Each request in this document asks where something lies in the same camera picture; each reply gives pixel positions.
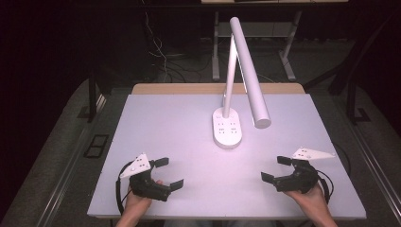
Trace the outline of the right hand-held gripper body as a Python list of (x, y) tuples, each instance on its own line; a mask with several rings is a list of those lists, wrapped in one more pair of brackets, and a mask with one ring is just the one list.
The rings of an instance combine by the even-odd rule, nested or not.
[(310, 163), (314, 160), (334, 158), (335, 155), (311, 148), (298, 148), (291, 157), (294, 171), (283, 177), (275, 178), (275, 188), (279, 192), (301, 191), (303, 194), (320, 182), (323, 190), (328, 192), (328, 185), (319, 176), (318, 170)]

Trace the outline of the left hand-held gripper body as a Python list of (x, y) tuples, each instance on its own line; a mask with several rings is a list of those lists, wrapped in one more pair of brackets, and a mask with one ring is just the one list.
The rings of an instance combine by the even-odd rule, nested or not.
[(129, 162), (119, 174), (119, 178), (129, 179), (129, 188), (134, 195), (157, 201), (167, 201), (171, 194), (170, 187), (157, 183), (151, 177), (156, 160), (150, 160), (145, 153)]

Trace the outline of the white desk lamp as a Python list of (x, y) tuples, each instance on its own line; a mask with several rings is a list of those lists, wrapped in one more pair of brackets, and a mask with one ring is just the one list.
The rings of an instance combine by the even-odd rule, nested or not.
[(232, 35), (222, 106), (214, 110), (212, 114), (214, 141), (217, 146), (224, 149), (236, 148), (242, 141), (240, 117), (237, 111), (231, 107), (237, 64), (239, 64), (244, 89), (249, 100), (253, 125), (257, 129), (265, 129), (271, 125), (270, 114), (254, 69), (253, 60), (237, 17), (230, 19), (230, 28)]

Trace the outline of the person's right hand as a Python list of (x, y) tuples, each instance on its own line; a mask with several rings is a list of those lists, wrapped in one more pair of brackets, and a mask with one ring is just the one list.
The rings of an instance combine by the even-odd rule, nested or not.
[(317, 183), (312, 189), (304, 194), (299, 191), (288, 191), (286, 192), (286, 195), (295, 200), (306, 216), (307, 213), (311, 211), (329, 211), (327, 203), (324, 199), (323, 191)]

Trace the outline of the person's left hand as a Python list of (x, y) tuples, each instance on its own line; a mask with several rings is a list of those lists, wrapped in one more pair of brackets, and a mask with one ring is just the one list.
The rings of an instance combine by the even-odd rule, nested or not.
[(147, 212), (151, 204), (152, 199), (134, 195), (132, 189), (129, 188), (129, 193), (126, 197), (124, 216), (129, 218), (140, 218)]

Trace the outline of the black metal stand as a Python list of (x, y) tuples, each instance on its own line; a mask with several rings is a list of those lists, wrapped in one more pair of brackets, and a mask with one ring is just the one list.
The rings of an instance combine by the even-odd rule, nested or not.
[(89, 104), (81, 109), (78, 118), (86, 118), (92, 123), (100, 109), (100, 99), (109, 95), (112, 90), (111, 81), (107, 75), (99, 70), (92, 70), (88, 76)]
[(367, 35), (356, 40), (348, 56), (339, 65), (303, 85), (303, 88), (307, 91), (319, 83), (333, 78), (328, 87), (328, 92), (331, 96), (339, 96), (344, 89), (347, 89), (345, 113), (353, 125), (356, 125), (358, 122), (367, 122), (370, 120), (365, 111), (356, 108), (357, 68), (379, 36), (381, 30), (390, 20), (391, 17), (382, 20)]

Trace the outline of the black rectangular floor frame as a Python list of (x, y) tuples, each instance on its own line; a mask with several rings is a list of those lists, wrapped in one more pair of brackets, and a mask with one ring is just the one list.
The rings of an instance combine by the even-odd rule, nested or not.
[(83, 156), (89, 159), (100, 158), (107, 145), (108, 138), (108, 134), (95, 134)]

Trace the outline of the metal floor rail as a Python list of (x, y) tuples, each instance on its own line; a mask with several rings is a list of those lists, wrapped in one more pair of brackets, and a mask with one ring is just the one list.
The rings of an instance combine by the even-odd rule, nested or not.
[(357, 105), (356, 122), (342, 98), (333, 102), (356, 144), (351, 178), (367, 212), (366, 227), (401, 227), (401, 137), (369, 98)]
[(61, 116), (50, 133), (41, 151), (42, 158), (37, 160), (43, 173), (41, 183), (50, 188), (45, 197), (44, 207), (35, 222), (35, 227), (50, 227), (63, 201), (85, 144), (89, 141), (92, 121), (90, 111), (94, 105), (95, 112), (102, 110), (105, 103), (103, 95), (73, 95), (67, 102)]

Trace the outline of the grey metal table frame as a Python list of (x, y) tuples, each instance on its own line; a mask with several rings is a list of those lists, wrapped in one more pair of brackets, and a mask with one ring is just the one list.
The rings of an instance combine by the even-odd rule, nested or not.
[[(243, 22), (244, 35), (250, 38), (285, 38), (287, 44), (278, 52), (289, 81), (295, 81), (296, 76), (290, 65), (288, 54), (291, 49), (302, 13), (297, 11), (291, 22)], [(212, 52), (212, 80), (219, 81), (218, 39), (229, 38), (231, 27), (229, 22), (219, 19), (219, 12), (214, 15), (214, 36)]]

